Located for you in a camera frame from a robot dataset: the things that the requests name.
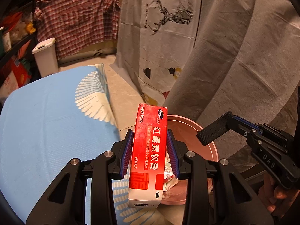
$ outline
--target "metal bolt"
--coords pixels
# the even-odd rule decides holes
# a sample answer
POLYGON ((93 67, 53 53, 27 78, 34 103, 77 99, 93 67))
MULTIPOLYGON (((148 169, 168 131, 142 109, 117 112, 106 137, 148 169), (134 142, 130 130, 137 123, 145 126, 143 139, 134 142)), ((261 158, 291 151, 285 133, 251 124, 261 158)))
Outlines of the metal bolt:
POLYGON ((188 152, 186 153, 186 155, 187 155, 188 157, 194 157, 194 156, 195 156, 195 153, 192 152, 192 151, 188 151, 188 152))
POLYGON ((79 163, 79 160, 78 160, 77 158, 74 158, 74 159, 72 159, 72 160, 70 161, 70 163, 71 163, 72 165, 77 165, 77 164, 79 163))
POLYGON ((106 156, 106 157, 112 157, 113 156, 113 152, 112 151, 106 151, 104 153, 104 156, 106 156))
POLYGON ((220 163, 223 165, 223 166, 227 166, 229 164, 229 161, 227 159, 221 159, 220 163))

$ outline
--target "pink trash bin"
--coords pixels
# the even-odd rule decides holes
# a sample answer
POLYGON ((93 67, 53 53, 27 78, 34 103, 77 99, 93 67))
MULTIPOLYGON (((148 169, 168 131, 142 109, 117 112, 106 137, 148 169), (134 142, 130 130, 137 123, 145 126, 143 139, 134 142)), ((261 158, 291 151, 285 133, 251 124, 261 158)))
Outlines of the pink trash bin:
MULTIPOLYGON (((212 142, 207 146, 203 146, 197 139, 197 131, 203 128, 187 118, 168 115, 167 128, 171 129, 176 140, 184 142, 190 151, 194 151, 201 155, 204 159, 215 161, 219 160, 218 152, 215 144, 212 142)), ((207 179, 208 190, 212 189, 212 181, 207 179)), ((187 193, 187 180, 179 180, 178 184, 169 191, 163 192, 161 204, 164 205, 183 205, 185 204, 187 193)))

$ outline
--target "white feather pattern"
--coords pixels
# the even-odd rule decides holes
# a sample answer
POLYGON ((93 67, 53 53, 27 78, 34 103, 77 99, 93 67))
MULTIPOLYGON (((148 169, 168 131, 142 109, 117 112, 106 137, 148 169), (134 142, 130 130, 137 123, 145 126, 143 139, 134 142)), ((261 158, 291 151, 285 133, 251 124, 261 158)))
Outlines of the white feather pattern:
POLYGON ((75 103, 85 116, 116 125, 102 82, 105 77, 98 71, 88 74, 77 86, 75 103))

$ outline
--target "green object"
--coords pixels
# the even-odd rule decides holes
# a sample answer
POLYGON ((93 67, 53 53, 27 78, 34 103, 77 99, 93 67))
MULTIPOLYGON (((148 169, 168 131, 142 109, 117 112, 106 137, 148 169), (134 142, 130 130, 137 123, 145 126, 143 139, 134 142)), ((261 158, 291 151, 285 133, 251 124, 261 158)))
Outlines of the green object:
POLYGON ((2 40, 2 36, 3 36, 3 29, 4 27, 0 28, 0 58, 2 58, 4 56, 4 46, 3 46, 3 40, 2 40))

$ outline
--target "red checkered cloth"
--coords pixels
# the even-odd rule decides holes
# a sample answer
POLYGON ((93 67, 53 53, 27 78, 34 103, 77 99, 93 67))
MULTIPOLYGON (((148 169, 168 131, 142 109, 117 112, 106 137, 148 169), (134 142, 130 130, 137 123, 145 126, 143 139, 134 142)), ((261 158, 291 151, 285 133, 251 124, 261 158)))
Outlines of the red checkered cloth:
POLYGON ((119 0, 38 0, 36 4, 38 41, 56 38, 58 59, 117 38, 119 0))

